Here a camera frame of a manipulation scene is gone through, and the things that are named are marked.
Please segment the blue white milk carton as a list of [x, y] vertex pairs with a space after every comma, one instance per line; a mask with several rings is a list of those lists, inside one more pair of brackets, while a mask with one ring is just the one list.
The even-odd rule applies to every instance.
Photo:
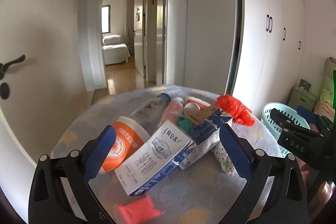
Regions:
[[224, 124], [231, 126], [232, 116], [221, 109], [215, 109], [212, 114], [189, 131], [188, 134], [194, 144], [186, 150], [187, 156], [179, 165], [181, 170], [194, 164], [220, 142], [219, 130]]

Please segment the white bed far room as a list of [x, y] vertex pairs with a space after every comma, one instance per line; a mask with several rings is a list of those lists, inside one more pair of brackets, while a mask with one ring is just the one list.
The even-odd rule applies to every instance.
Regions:
[[130, 53], [122, 41], [121, 35], [107, 35], [103, 37], [103, 58], [105, 65], [128, 63]]

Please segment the white wardrobe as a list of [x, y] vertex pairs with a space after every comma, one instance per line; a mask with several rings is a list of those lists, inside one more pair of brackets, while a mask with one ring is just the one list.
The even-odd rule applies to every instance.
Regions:
[[243, 0], [243, 19], [233, 95], [260, 117], [267, 102], [286, 103], [297, 84], [305, 0]]

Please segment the floral bed sheet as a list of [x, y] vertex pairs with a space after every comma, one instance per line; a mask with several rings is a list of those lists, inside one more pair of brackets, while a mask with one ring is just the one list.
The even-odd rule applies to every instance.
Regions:
[[[121, 116], [128, 116], [150, 98], [161, 93], [171, 97], [196, 97], [214, 103], [217, 95], [176, 85], [162, 85], [111, 95], [98, 100], [66, 130], [51, 151], [51, 157], [65, 157], [82, 149], [91, 139]], [[229, 175], [209, 152], [185, 170], [176, 168], [146, 195], [161, 215], [154, 223], [218, 223], [233, 205], [246, 181]], [[110, 216], [118, 223], [123, 219], [118, 206], [135, 201], [122, 188], [113, 171], [99, 174], [90, 186]]]

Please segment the green plastic wrapper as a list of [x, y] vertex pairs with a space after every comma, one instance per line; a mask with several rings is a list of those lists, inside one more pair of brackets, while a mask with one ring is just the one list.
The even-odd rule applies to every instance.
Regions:
[[189, 118], [184, 115], [179, 115], [177, 118], [177, 126], [185, 133], [188, 133], [192, 128], [195, 127], [195, 123], [189, 120]]

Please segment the white bedside cabinet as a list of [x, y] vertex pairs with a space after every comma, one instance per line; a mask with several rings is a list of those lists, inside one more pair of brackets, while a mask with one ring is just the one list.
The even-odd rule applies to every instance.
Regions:
[[311, 93], [306, 91], [305, 89], [296, 86], [289, 98], [288, 106], [294, 110], [297, 110], [298, 106], [302, 106], [307, 110], [313, 110], [315, 103], [317, 102], [317, 97]]

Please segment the light green laundry basket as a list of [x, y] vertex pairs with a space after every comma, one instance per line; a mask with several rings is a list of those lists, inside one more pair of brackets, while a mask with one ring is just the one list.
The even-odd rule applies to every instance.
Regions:
[[282, 132], [282, 127], [279, 125], [280, 122], [291, 122], [297, 126], [310, 129], [307, 121], [294, 109], [278, 102], [268, 102], [261, 108], [260, 121], [276, 140], [279, 139]]

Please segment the pink peach drink bottle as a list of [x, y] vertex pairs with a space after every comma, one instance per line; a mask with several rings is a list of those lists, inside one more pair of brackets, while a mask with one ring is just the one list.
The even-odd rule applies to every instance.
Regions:
[[185, 101], [182, 97], [173, 97], [159, 119], [154, 131], [159, 129], [165, 121], [171, 121], [174, 125], [177, 125], [177, 119], [183, 114]]

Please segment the clear plastic water bottle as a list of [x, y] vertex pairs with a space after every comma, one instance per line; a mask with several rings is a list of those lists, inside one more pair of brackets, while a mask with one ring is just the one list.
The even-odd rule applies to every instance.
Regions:
[[161, 93], [156, 98], [146, 101], [141, 107], [131, 113], [130, 118], [140, 124], [151, 135], [170, 101], [171, 98], [168, 94]]

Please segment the white polka dot cloth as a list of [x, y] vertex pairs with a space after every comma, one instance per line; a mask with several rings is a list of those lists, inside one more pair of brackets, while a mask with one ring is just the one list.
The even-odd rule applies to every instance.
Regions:
[[220, 167], [224, 173], [230, 176], [234, 176], [235, 174], [237, 174], [237, 171], [221, 142], [219, 142], [212, 149], [212, 153], [219, 162]]

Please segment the orange white paper cup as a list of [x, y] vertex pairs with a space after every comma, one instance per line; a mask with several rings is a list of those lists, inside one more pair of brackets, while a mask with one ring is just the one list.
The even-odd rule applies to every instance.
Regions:
[[103, 162], [100, 173], [116, 169], [150, 138], [138, 122], [128, 117], [120, 116], [112, 127], [116, 132], [116, 141]]

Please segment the pink tissue pack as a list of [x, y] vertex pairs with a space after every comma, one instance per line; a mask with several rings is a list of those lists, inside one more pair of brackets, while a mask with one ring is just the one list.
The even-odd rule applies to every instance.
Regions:
[[127, 224], [139, 224], [160, 217], [165, 212], [158, 210], [149, 196], [127, 205], [117, 204], [117, 210]]

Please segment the red plastic bag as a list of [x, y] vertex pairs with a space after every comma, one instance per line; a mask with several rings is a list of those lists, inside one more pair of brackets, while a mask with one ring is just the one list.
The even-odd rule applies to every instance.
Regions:
[[255, 123], [250, 109], [228, 94], [220, 95], [216, 100], [215, 106], [232, 116], [234, 123], [245, 126], [253, 126]]

